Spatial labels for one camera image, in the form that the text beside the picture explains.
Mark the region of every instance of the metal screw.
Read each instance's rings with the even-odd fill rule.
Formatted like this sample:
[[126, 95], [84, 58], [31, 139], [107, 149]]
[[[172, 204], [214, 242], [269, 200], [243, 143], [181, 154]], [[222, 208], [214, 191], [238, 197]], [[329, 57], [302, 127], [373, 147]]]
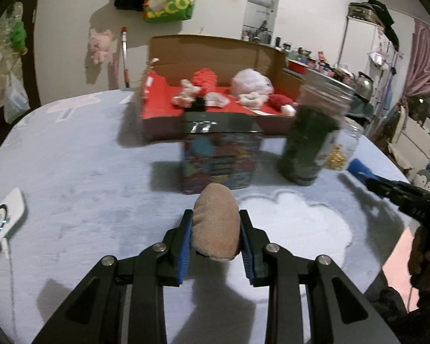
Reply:
[[269, 243], [269, 244], [266, 246], [266, 250], [267, 250], [268, 252], [272, 252], [273, 254], [275, 254], [276, 252], [279, 252], [279, 250], [280, 250], [280, 246], [279, 246], [279, 245], [277, 245], [277, 244], [275, 244], [275, 243]]
[[317, 260], [322, 265], [329, 265], [329, 264], [331, 264], [331, 257], [327, 256], [327, 255], [320, 255]]
[[161, 242], [155, 243], [153, 245], [153, 250], [156, 251], [156, 252], [164, 252], [166, 248], [167, 247], [165, 246], [165, 244], [161, 243]]
[[112, 266], [115, 263], [115, 258], [113, 256], [105, 256], [102, 258], [103, 266]]

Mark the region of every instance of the cardboard box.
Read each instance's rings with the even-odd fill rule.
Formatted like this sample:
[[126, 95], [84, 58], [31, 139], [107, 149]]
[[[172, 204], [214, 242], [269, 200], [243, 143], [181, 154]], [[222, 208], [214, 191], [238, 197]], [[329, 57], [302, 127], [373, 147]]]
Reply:
[[199, 194], [211, 182], [247, 187], [263, 135], [255, 119], [240, 113], [185, 112], [183, 120], [183, 192]]
[[[278, 50], [242, 40], [199, 35], [157, 36], [151, 39], [148, 62], [159, 58], [144, 80], [143, 94], [139, 94], [142, 129], [147, 140], [181, 139], [182, 109], [171, 104], [181, 90], [180, 81], [209, 68], [217, 75], [217, 91], [229, 96], [231, 79], [241, 70], [253, 68], [268, 77], [275, 93], [295, 100], [301, 80], [283, 71], [285, 55]], [[236, 103], [222, 109], [208, 107], [207, 112], [243, 113], [254, 117], [266, 135], [286, 135], [291, 118], [280, 115], [265, 104], [253, 112]]]

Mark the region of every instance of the plastic jar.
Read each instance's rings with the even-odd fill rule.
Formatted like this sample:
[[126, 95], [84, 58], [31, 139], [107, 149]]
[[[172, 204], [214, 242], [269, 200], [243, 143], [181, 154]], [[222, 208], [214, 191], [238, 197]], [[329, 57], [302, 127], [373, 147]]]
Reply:
[[288, 180], [310, 186], [335, 145], [354, 89], [308, 69], [298, 98], [298, 111], [288, 132], [278, 169]]
[[363, 127], [359, 123], [347, 117], [344, 119], [344, 126], [327, 161], [327, 168], [336, 171], [343, 171], [347, 168], [363, 134]]

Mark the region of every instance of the red plush toy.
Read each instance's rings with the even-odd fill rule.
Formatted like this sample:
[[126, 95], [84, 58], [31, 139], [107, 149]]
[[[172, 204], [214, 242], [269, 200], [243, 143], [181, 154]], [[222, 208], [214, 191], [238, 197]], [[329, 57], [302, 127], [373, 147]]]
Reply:
[[289, 104], [293, 107], [297, 106], [296, 102], [292, 101], [290, 98], [284, 96], [283, 94], [271, 94], [268, 99], [268, 104], [277, 111], [280, 111], [282, 106], [285, 104]]
[[202, 70], [195, 72], [191, 82], [194, 86], [201, 88], [201, 91], [199, 92], [200, 96], [216, 92], [216, 75], [208, 68], [203, 68]]

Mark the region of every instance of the doorway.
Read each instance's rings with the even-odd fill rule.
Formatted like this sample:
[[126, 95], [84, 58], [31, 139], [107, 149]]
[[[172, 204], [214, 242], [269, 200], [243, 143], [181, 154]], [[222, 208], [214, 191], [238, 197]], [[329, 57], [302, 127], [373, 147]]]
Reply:
[[247, 0], [242, 40], [271, 44], [279, 0]]

